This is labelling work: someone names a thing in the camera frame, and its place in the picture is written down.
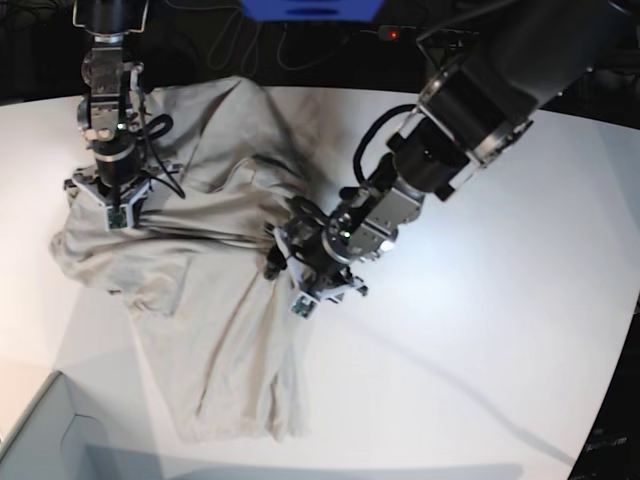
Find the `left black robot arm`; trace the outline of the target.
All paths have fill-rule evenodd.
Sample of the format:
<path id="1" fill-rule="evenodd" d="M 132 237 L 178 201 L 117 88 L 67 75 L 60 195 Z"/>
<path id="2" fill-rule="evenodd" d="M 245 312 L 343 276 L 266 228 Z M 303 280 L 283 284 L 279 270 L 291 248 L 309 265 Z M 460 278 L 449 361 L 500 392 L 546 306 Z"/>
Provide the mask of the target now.
<path id="1" fill-rule="evenodd" d="M 532 115 L 600 60 L 632 26 L 635 1 L 490 1 L 450 26 L 498 13 L 495 27 L 427 80 L 417 100 L 388 110 L 366 131 L 353 156 L 357 183 L 323 211 L 296 196 L 290 220 L 272 228 L 265 269 L 285 275 L 285 309 L 311 317 L 324 301 L 368 292 L 353 263 L 391 250 L 402 225 L 429 196 L 448 199 L 458 183 L 485 169 L 530 128 Z M 387 152 L 365 174 L 362 159 L 385 120 L 401 118 Z"/>

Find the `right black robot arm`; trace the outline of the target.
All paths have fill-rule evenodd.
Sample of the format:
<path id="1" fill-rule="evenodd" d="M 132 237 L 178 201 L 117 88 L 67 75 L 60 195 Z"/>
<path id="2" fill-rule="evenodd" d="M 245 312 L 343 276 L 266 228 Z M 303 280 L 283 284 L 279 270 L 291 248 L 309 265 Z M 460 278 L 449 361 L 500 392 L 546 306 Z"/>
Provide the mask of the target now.
<path id="1" fill-rule="evenodd" d="M 76 1 L 72 23 L 92 38 L 81 66 L 88 92 L 77 109 L 79 130 L 94 164 L 76 169 L 65 192 L 86 194 L 101 209 L 106 230 L 133 229 L 160 183 L 183 198 L 181 164 L 160 158 L 154 141 L 173 127 L 168 114 L 149 118 L 141 86 L 144 64 L 125 52 L 129 35 L 145 29 L 147 1 Z"/>

